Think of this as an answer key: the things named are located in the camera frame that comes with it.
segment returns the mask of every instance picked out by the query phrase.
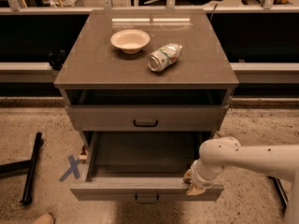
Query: soda can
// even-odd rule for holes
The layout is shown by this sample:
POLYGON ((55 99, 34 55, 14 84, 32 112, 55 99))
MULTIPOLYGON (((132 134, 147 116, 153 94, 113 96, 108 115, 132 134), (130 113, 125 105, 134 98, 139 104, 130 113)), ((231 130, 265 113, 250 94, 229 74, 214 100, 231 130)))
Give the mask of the soda can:
POLYGON ((181 49, 182 46, 179 44, 169 43, 152 52, 148 57, 149 69, 153 72, 163 71, 178 60, 181 49))

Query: drawer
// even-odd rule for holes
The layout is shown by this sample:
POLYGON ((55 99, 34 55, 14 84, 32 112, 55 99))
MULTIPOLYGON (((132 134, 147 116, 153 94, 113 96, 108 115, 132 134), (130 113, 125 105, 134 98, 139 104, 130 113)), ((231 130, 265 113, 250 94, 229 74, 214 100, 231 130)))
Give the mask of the drawer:
POLYGON ((71 191, 79 200, 216 201, 216 185, 187 196, 182 177, 198 155, 198 133, 93 133, 82 183, 71 191))
POLYGON ((80 131, 200 131, 216 132, 227 105, 215 106, 100 106, 66 108, 80 131))

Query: concrete floor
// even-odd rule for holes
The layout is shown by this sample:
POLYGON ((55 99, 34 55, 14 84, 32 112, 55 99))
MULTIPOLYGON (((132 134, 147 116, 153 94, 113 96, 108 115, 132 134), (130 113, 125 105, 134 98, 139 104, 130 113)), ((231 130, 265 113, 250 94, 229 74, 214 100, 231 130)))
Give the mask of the concrete floor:
MULTIPOLYGON (((233 136, 243 146, 299 144, 299 100, 268 102, 234 100, 221 126, 221 136, 233 136)), ((216 202, 80 202, 59 178, 83 145, 60 98, 0 99, 0 164, 28 160, 37 132, 44 145, 36 167, 33 202, 21 206, 26 175, 0 179, 0 223, 32 223, 52 212, 57 224, 68 223, 283 223, 283 210, 272 181, 264 175, 229 168, 217 183, 224 192, 216 202)), ((288 192, 290 183, 283 182, 288 192)))

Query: blue tape cross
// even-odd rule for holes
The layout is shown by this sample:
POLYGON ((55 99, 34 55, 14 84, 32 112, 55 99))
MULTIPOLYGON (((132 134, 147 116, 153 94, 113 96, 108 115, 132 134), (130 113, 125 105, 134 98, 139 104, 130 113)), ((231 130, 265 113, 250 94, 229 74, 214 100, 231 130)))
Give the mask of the blue tape cross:
POLYGON ((71 164, 71 166, 69 167, 69 169, 66 170, 66 172, 62 175, 62 177, 59 179, 59 181, 63 182, 66 180, 66 178, 70 175, 70 174, 74 174, 74 177, 76 179, 80 178, 80 173, 78 172, 78 164, 80 163, 80 159, 78 158, 76 161, 73 157, 73 155, 68 157, 68 161, 71 164))

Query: person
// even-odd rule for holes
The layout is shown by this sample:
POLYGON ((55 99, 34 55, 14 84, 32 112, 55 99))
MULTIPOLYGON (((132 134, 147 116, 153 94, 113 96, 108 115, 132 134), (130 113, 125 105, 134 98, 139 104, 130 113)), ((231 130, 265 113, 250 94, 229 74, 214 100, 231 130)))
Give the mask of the person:
POLYGON ((46 213, 40 216, 33 224, 54 224, 54 216, 52 213, 46 213))

